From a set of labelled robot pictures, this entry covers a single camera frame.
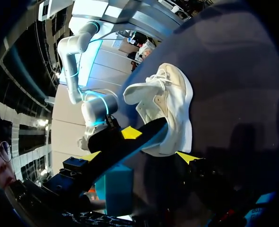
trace shoe sole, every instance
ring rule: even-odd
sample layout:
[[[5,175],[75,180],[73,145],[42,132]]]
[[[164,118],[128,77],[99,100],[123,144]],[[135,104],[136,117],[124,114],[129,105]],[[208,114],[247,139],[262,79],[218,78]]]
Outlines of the shoe sole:
[[[178,69],[180,74],[183,76],[183,79],[184,79],[185,85],[186,85],[186,98],[185,98],[184,111],[187,113],[188,118],[187,118],[187,121],[186,121],[185,126],[184,126],[185,127],[184,128],[184,134],[185,135],[191,135],[190,140],[187,140],[187,138],[184,137],[183,147],[181,148],[181,151],[190,153],[191,149],[192,149],[192,124],[191,124],[191,121],[190,121],[189,108],[190,108],[190,104],[191,104],[191,101],[192,101],[192,98],[193,98],[193,89],[192,89],[191,83],[188,80],[188,78],[186,77],[186,75],[178,67],[176,67],[176,68]]]

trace wall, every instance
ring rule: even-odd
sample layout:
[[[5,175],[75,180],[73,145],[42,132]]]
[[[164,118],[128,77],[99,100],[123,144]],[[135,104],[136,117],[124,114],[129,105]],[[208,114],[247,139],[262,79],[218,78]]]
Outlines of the wall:
[[[111,34],[107,38],[116,38]],[[117,92],[131,74],[131,61],[125,53],[112,47],[113,40],[103,41],[89,75],[87,87],[106,88]],[[73,105],[68,97],[67,86],[59,85],[52,113],[52,168],[56,174],[67,158],[87,154],[78,148],[78,140],[85,132],[81,103]]]

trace dark curved surface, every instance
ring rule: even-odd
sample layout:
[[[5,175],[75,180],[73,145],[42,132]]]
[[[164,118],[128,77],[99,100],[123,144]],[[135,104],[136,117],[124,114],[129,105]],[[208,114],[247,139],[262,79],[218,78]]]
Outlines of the dark curved surface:
[[[184,23],[122,87],[117,117],[126,124],[121,126],[143,124],[135,106],[124,103],[125,88],[144,82],[163,62],[173,64],[194,90],[189,108],[193,154],[211,158],[238,185],[262,193],[275,190],[279,182],[279,45],[260,18],[244,2],[227,1]],[[154,206],[168,196],[176,200],[174,162],[174,158],[144,154],[130,158],[126,164],[135,169],[135,193]],[[160,188],[167,192],[151,199]]]

